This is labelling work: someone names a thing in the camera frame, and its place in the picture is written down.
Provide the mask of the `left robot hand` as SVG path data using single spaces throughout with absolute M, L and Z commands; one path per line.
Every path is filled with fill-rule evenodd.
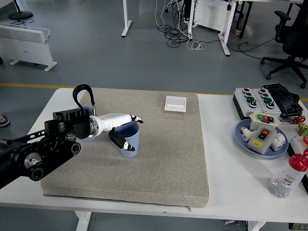
M 135 151 L 135 147 L 129 144 L 129 142 L 118 132 L 116 128 L 131 121 L 143 123 L 143 121 L 130 114 L 122 113 L 109 113 L 101 116 L 90 116 L 90 135 L 89 138 L 97 137 L 102 132 L 109 132 L 109 139 L 120 149 L 126 151 Z

